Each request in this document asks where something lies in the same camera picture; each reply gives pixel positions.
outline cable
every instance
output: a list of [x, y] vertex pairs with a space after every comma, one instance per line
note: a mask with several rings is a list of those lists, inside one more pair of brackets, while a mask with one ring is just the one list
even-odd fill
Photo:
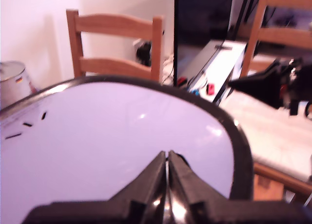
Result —
[[274, 13], [275, 13], [276, 7], [273, 9], [272, 14], [270, 16], [270, 18], [267, 20], [267, 23], [269, 22], [269, 20], [273, 17]]
[[172, 67], [170, 74], [164, 79], [164, 81], [162, 81], [162, 84], [164, 84], [164, 82], [171, 76], [173, 70], [174, 70], [174, 67]]
[[259, 0], [257, 0], [257, 2], [255, 3], [255, 5], [254, 5], [253, 8], [251, 9], [249, 15], [247, 16], [247, 21], [248, 21], [250, 15], [253, 13], [253, 11], [254, 11], [254, 9], [255, 9], [255, 7], [257, 6], [258, 3], [259, 3]]

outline wooden chair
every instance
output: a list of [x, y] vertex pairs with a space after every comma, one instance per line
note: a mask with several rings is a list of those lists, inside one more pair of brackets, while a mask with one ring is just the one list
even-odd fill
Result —
[[253, 67], [255, 67], [257, 71], [261, 71], [270, 64], [270, 62], [252, 61], [254, 49], [258, 41], [274, 42], [312, 50], [311, 31], [286, 27], [262, 28], [263, 16], [267, 6], [312, 10], [312, 0], [259, 0], [245, 59], [243, 61], [241, 77], [246, 76], [248, 71], [253, 69]]
[[[75, 77], [86, 72], [126, 75], [160, 81], [162, 79], [163, 17], [153, 21], [124, 15], [95, 14], [79, 16], [78, 10], [66, 10]], [[86, 59], [83, 57], [81, 33], [91, 32], [152, 41], [152, 67], [119, 59]]]

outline black object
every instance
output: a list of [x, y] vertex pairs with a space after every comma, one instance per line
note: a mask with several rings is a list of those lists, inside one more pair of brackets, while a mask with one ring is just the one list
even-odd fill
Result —
[[[34, 208], [24, 224], [162, 223], [167, 188], [165, 153], [114, 197], [103, 202], [64, 202]], [[178, 205], [171, 222], [185, 223], [311, 223], [312, 210], [285, 202], [229, 201], [200, 179], [185, 159], [169, 152], [169, 198]]]
[[241, 6], [241, 8], [239, 10], [238, 18], [237, 18], [237, 21], [236, 21], [236, 24], [235, 24], [233, 35], [232, 35], [232, 40], [236, 40], [238, 29], [239, 29], [240, 24], [242, 22], [242, 19], [243, 19], [243, 16], [244, 16], [244, 12], [245, 12], [245, 9], [246, 9], [246, 6], [247, 6], [247, 2], [248, 2], [248, 0], [243, 0], [242, 6]]
[[151, 66], [151, 42], [145, 42], [142, 46], [140, 46], [136, 51], [136, 57], [141, 62], [141, 64], [145, 66]]
[[[174, 20], [174, 86], [177, 85], [178, 60], [192, 51], [183, 50], [180, 45], [197, 47], [198, 53], [210, 40], [225, 40], [228, 35], [232, 0], [175, 0]], [[186, 59], [187, 67], [192, 59]]]
[[312, 101], [312, 62], [303, 58], [275, 60], [265, 71], [230, 81], [228, 85], [278, 109], [289, 97], [290, 115], [297, 115], [300, 101]]
[[259, 3], [259, 0], [257, 0], [257, 2], [255, 3], [255, 5], [253, 6], [254, 0], [250, 0], [247, 11], [246, 11], [246, 15], [244, 18], [244, 23], [247, 23], [248, 18], [250, 16], [250, 14], [253, 12], [253, 10], [255, 9], [256, 5]]
[[312, 102], [308, 102], [307, 105], [306, 105], [306, 108], [304, 110], [304, 115], [306, 116], [306, 118], [310, 114], [309, 108], [310, 108], [311, 104], [312, 104]]

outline red object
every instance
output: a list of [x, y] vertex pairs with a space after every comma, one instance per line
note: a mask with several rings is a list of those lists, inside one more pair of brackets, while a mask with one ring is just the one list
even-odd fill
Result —
[[177, 80], [177, 86], [178, 87], [181, 87], [182, 85], [186, 84], [187, 83], [187, 78], [186, 77], [181, 77]]
[[283, 84], [281, 86], [281, 89], [280, 89], [280, 92], [279, 92], [279, 98], [282, 99], [284, 94], [286, 93], [287, 91], [287, 85], [286, 84]]
[[206, 93], [208, 96], [215, 94], [215, 85], [213, 83], [207, 84]]

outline black monitor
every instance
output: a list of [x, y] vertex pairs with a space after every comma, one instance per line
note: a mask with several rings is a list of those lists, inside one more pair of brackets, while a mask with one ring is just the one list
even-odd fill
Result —
[[195, 80], [226, 39], [232, 0], [175, 0], [174, 86]]

